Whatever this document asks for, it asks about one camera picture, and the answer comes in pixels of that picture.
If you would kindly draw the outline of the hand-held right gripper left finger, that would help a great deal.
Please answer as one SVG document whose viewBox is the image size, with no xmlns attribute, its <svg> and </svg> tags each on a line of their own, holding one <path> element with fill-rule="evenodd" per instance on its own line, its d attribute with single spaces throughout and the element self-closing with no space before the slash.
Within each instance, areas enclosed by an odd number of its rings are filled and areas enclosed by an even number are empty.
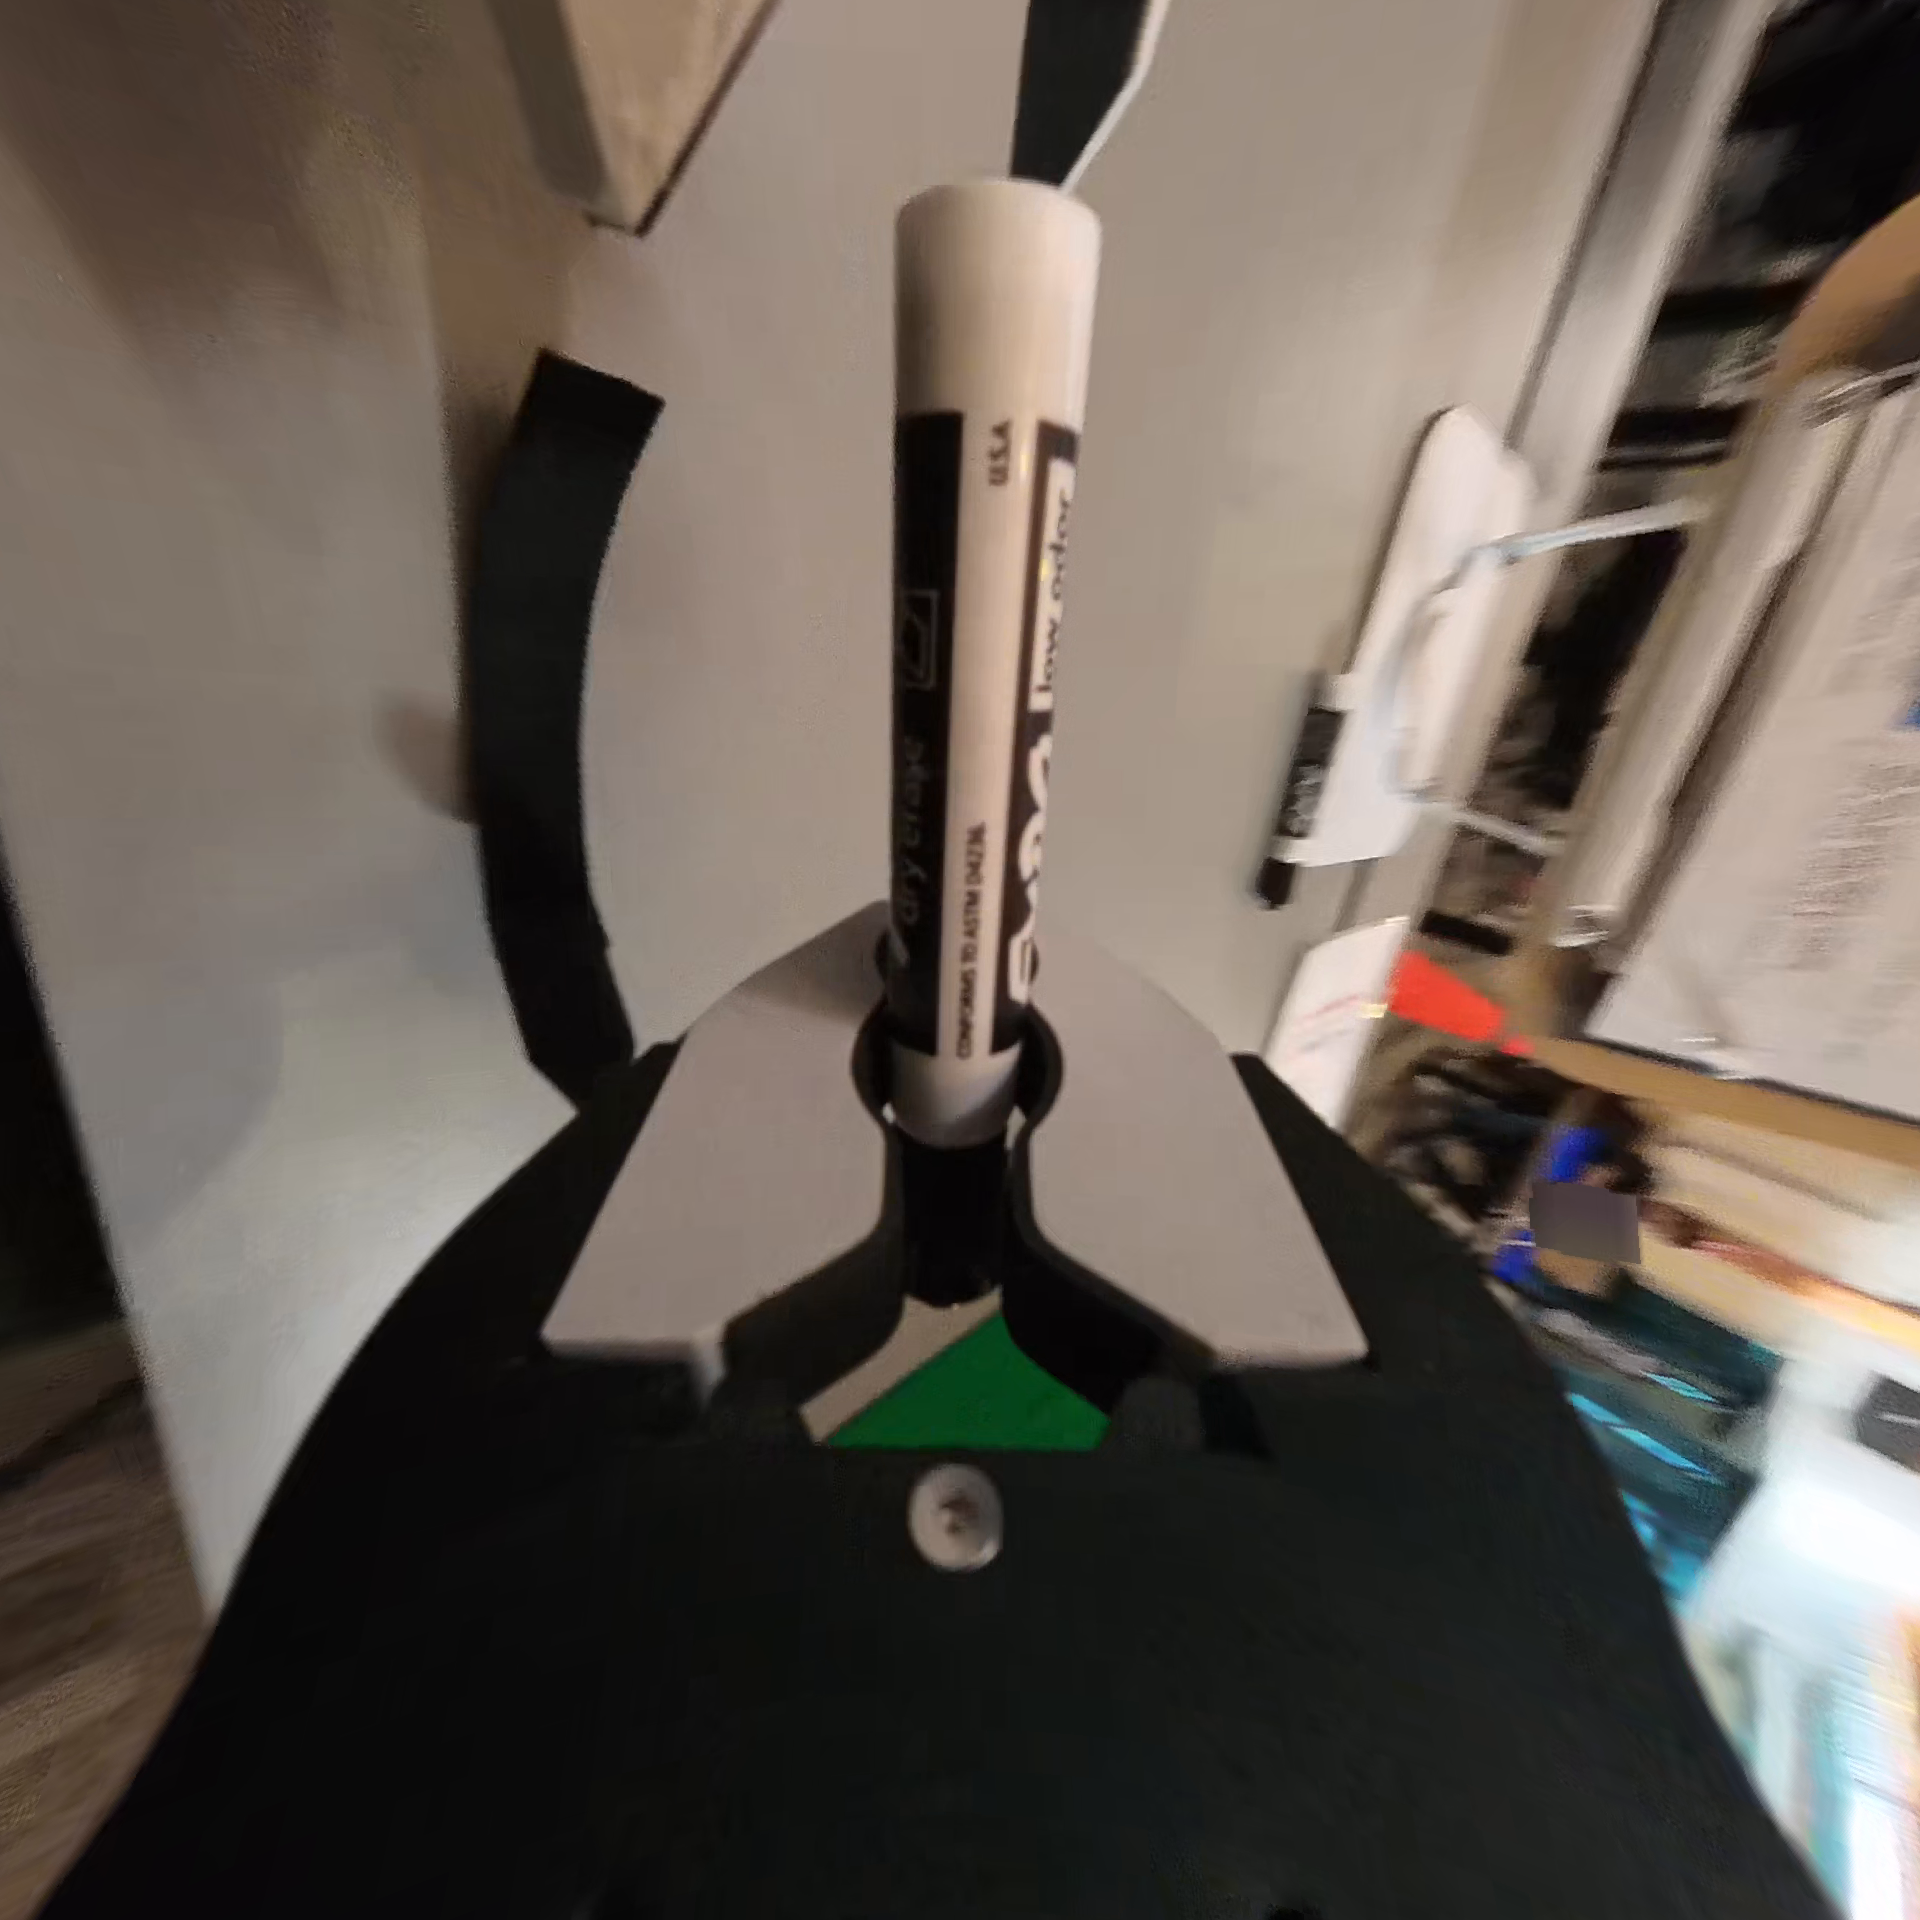
<svg viewBox="0 0 1920 1920">
<path fill-rule="evenodd" d="M 694 1379 L 835 1379 L 901 1314 L 893 1140 L 858 1079 L 882 903 L 737 984 L 681 1039 L 542 1339 Z"/>
</svg>

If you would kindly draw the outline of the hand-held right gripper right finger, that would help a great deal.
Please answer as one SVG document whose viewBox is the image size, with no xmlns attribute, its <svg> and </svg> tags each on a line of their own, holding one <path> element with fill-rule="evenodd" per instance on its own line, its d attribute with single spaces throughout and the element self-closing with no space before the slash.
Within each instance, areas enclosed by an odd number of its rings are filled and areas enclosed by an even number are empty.
<svg viewBox="0 0 1920 1920">
<path fill-rule="evenodd" d="M 1059 1089 L 1025 1132 L 1039 1248 L 1231 1369 L 1330 1369 L 1367 1339 L 1231 1057 L 1085 938 L 1044 938 Z"/>
</svg>

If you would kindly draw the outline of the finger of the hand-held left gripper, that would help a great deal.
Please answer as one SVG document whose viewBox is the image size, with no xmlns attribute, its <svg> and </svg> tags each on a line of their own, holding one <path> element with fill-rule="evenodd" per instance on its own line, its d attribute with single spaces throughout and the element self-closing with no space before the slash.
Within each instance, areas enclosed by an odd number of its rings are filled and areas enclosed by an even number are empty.
<svg viewBox="0 0 1920 1920">
<path fill-rule="evenodd" d="M 1031 2 L 1007 176 L 1076 189 L 1156 57 L 1171 2 Z"/>
<path fill-rule="evenodd" d="M 775 2 L 561 2 L 566 193 L 596 224 L 650 232 L 775 11 Z"/>
</svg>

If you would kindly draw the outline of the black dry erase marker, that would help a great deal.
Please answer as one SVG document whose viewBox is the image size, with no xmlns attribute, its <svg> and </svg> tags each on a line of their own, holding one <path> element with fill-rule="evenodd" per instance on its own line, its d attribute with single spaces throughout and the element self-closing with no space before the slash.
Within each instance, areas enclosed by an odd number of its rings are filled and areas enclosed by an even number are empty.
<svg viewBox="0 0 1920 1920">
<path fill-rule="evenodd" d="M 887 1097 L 903 1280 L 939 1307 L 996 1284 L 1098 264 L 1050 183 L 945 183 L 897 219 Z"/>
</svg>

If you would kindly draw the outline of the red plastic piece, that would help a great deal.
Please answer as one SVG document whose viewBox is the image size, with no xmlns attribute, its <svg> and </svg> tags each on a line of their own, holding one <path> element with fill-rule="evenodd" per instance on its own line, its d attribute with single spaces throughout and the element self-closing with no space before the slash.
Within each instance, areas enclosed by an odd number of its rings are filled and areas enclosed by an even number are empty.
<svg viewBox="0 0 1920 1920">
<path fill-rule="evenodd" d="M 1533 1057 L 1533 1044 L 1500 999 L 1478 992 L 1461 975 L 1420 952 L 1398 955 L 1388 984 L 1385 1011 L 1394 1019 L 1446 1041 L 1493 1049 L 1509 1059 Z"/>
</svg>

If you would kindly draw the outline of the green cloth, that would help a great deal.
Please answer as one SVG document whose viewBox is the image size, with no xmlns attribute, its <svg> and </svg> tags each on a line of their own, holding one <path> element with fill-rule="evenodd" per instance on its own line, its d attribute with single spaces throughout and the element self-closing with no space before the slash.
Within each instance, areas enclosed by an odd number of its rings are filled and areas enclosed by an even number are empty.
<svg viewBox="0 0 1920 1920">
<path fill-rule="evenodd" d="M 1036 1364 L 994 1312 L 831 1427 L 831 1450 L 1091 1451 L 1111 1418 Z"/>
</svg>

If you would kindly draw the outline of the small black object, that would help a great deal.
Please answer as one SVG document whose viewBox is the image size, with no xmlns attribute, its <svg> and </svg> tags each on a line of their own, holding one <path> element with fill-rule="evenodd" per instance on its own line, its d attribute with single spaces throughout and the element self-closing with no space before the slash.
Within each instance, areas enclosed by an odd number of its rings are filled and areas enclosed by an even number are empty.
<svg viewBox="0 0 1920 1920">
<path fill-rule="evenodd" d="M 1313 839 L 1337 738 L 1347 724 L 1347 706 L 1340 697 L 1342 684 L 1342 676 L 1330 674 L 1313 680 L 1303 722 L 1279 785 L 1277 819 L 1254 875 L 1254 901 L 1265 912 L 1277 914 L 1290 906 L 1303 868 L 1294 856 L 1297 844 Z"/>
</svg>

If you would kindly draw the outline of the printed paper sheet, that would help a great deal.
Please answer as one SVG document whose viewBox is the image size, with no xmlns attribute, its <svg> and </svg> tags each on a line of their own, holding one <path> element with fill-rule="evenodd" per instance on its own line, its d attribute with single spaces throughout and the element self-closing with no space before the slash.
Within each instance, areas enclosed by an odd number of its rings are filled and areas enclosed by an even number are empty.
<svg viewBox="0 0 1920 1920">
<path fill-rule="evenodd" d="M 1876 400 L 1583 1039 L 1915 1120 L 1918 421 Z"/>
</svg>

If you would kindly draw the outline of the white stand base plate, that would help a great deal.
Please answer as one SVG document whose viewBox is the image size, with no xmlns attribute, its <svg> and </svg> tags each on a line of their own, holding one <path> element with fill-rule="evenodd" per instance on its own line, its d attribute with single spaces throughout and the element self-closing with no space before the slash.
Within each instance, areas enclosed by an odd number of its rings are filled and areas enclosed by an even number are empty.
<svg viewBox="0 0 1920 1920">
<path fill-rule="evenodd" d="M 1388 781 L 1393 747 L 1385 673 L 1398 652 L 1407 616 L 1451 573 L 1462 548 L 1525 533 L 1533 498 L 1532 472 L 1474 410 L 1436 417 L 1407 469 L 1398 508 L 1388 524 L 1373 594 L 1340 697 L 1347 724 L 1327 770 L 1323 807 L 1313 834 L 1321 866 L 1348 866 L 1397 852 L 1421 812 Z M 1438 636 L 1423 659 L 1423 746 L 1417 776 L 1443 787 L 1455 736 L 1474 699 L 1493 645 L 1503 572 L 1471 597 L 1478 627 Z"/>
</svg>

